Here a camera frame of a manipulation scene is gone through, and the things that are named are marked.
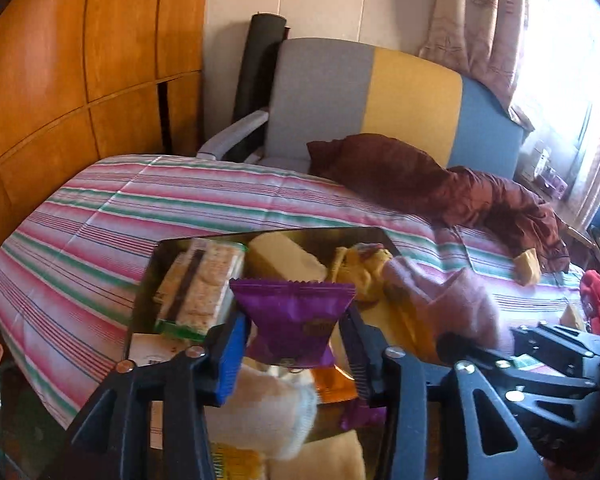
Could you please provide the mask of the maroon jacket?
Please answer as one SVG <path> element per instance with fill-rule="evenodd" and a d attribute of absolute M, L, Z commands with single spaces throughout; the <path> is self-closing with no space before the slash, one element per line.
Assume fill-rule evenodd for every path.
<path fill-rule="evenodd" d="M 539 195 L 494 174 L 445 169 L 427 153 L 375 133 L 311 141 L 310 174 L 333 180 L 364 200 L 432 222 L 491 231 L 518 257 L 536 252 L 544 272 L 570 266 L 562 222 Z"/>

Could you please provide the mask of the striped bed sheet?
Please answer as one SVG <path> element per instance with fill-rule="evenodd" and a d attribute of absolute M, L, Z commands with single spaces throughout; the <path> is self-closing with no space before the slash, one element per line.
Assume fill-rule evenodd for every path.
<path fill-rule="evenodd" d="M 160 240 L 371 226 L 443 281 L 476 271 L 513 325 L 556 322 L 582 271 L 524 287 L 486 231 L 448 229 L 295 171 L 166 155 L 96 162 L 52 194 L 0 248 L 0 329 L 44 408 L 68 426 L 122 357 L 138 284 Z"/>

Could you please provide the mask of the floral curtain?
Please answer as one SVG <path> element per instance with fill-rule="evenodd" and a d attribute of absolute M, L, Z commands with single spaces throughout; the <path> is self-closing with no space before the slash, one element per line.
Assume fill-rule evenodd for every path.
<path fill-rule="evenodd" d="M 436 0 L 419 56 L 483 84 L 514 122 L 529 0 Z"/>

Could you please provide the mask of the grey yellow blue chair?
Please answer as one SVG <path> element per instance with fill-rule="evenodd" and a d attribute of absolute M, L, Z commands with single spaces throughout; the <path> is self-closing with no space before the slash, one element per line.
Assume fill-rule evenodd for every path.
<path fill-rule="evenodd" d="M 197 155 L 220 160 L 259 128 L 259 164 L 302 174 L 309 142 L 377 133 L 442 167 L 511 178 L 524 136 L 478 81 L 400 51 L 324 38 L 284 41 L 268 105 L 216 134 Z"/>

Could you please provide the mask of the gold tin box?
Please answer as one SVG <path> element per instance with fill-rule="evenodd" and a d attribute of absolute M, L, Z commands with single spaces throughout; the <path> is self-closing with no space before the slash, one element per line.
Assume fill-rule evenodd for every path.
<path fill-rule="evenodd" d="M 271 232 L 247 232 L 221 236 L 198 238 L 168 238 L 160 240 L 152 253 L 145 274 L 140 281 L 136 294 L 132 322 L 126 336 L 126 354 L 130 354 L 133 335 L 149 334 L 157 319 L 159 305 L 154 301 L 155 292 L 179 254 L 184 254 L 193 242 L 215 242 L 238 244 L 247 252 L 247 245 L 256 237 L 264 234 L 276 234 L 297 243 L 300 248 L 315 256 L 322 263 L 329 263 L 329 257 L 335 257 L 338 247 L 352 247 L 356 243 L 381 244 L 394 256 L 399 255 L 388 235 L 379 228 L 318 228 L 303 230 L 283 230 Z M 244 306 L 238 301 L 238 307 L 228 307 L 225 317 L 226 326 L 210 330 L 210 336 L 204 342 L 194 346 L 204 348 L 206 356 L 203 363 L 209 363 L 212 388 L 210 392 L 200 394 L 200 400 L 215 405 L 224 402 L 228 396 L 229 368 L 224 366 L 226 359 L 211 345 L 229 344 L 233 336 L 224 335 L 224 328 L 232 330 L 230 325 L 243 327 L 240 355 L 249 348 L 247 340 L 253 320 L 245 316 Z M 377 327 L 363 322 L 353 299 L 347 310 L 342 310 L 338 318 L 330 322 L 325 315 L 319 315 L 315 321 L 302 322 L 296 330 L 286 328 L 262 328 L 256 323 L 257 335 L 272 336 L 273 347 L 266 347 L 271 356 L 282 358 L 274 364 L 289 368 L 309 368 L 306 362 L 318 363 L 324 350 L 329 348 L 327 336 L 332 336 L 336 322 L 342 339 L 344 351 L 356 381 L 358 395 L 370 408 L 386 408 L 387 418 L 375 479 L 425 479 L 428 452 L 428 389 L 437 388 L 448 368 L 420 362 L 416 356 L 405 349 L 390 346 Z"/>

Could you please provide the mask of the yellow plush toy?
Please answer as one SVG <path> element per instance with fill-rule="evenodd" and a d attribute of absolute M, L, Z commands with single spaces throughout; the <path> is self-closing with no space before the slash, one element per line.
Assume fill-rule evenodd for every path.
<path fill-rule="evenodd" d="M 355 300 L 376 304 L 385 296 L 382 269 L 393 254 L 381 244 L 355 244 L 337 247 L 330 264 L 327 281 L 355 287 Z"/>

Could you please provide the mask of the red fleece blanket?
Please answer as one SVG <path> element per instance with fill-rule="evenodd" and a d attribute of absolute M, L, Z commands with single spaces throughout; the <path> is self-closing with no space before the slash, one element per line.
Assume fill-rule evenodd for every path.
<path fill-rule="evenodd" d="M 600 274 L 597 271 L 584 272 L 580 281 L 580 297 L 592 333 L 600 336 Z"/>

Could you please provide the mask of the orange snack bag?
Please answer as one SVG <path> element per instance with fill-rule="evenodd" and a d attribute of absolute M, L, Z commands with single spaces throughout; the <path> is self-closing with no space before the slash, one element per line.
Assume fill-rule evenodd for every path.
<path fill-rule="evenodd" d="M 311 374 L 321 404 L 347 402 L 358 396 L 354 381 L 336 366 L 312 368 Z"/>

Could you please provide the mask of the white sock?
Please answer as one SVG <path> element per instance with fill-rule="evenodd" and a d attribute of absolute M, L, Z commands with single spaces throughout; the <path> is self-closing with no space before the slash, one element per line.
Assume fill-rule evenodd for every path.
<path fill-rule="evenodd" d="M 213 443 L 290 460 L 306 442 L 317 407 L 313 382 L 274 376 L 244 364 L 233 393 L 219 408 L 206 408 L 204 418 Z"/>

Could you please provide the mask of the purple snack packet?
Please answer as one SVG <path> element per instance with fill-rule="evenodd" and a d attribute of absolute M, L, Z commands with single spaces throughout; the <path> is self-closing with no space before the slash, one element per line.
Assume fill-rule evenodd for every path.
<path fill-rule="evenodd" d="M 239 310 L 256 326 L 246 356 L 288 368 L 329 367 L 329 339 L 355 297 L 350 284 L 250 280 L 230 281 Z"/>

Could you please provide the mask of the wooden wardrobe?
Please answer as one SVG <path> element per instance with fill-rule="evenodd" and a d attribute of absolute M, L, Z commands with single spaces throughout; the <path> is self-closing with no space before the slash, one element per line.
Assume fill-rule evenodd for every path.
<path fill-rule="evenodd" d="M 0 15 L 0 246 L 96 160 L 201 146 L 206 0 L 10 0 Z"/>

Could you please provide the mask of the cracker packet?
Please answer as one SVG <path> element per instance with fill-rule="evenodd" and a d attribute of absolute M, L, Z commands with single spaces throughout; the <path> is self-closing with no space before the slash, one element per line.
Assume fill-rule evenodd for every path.
<path fill-rule="evenodd" d="M 170 337 L 202 341 L 224 322 L 234 295 L 230 281 L 242 276 L 247 248 L 234 242 L 194 237 L 175 257 L 158 286 L 154 331 Z"/>

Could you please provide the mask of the yellow sponge with holes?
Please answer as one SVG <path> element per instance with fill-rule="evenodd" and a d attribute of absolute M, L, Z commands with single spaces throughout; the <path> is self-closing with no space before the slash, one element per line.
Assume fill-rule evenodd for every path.
<path fill-rule="evenodd" d="M 574 330 L 580 330 L 580 332 L 586 332 L 585 319 L 581 314 L 580 310 L 574 304 L 567 304 L 562 316 L 560 317 L 559 324 L 573 328 Z"/>

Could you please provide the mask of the black rolled mat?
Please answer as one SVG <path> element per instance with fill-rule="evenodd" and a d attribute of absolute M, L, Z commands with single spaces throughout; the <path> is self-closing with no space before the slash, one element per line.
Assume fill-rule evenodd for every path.
<path fill-rule="evenodd" d="M 232 122 L 268 107 L 278 50 L 287 34 L 286 18 L 271 13 L 253 14 L 242 54 Z"/>

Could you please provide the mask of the large white perfume box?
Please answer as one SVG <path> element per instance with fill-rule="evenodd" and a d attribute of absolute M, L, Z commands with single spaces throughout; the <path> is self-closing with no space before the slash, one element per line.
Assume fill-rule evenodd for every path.
<path fill-rule="evenodd" d="M 189 340 L 173 338 L 163 334 L 135 333 L 131 338 L 129 359 L 137 366 L 147 366 L 170 361 L 188 348 Z M 163 402 L 152 401 L 150 407 L 149 445 L 154 450 L 163 449 Z"/>

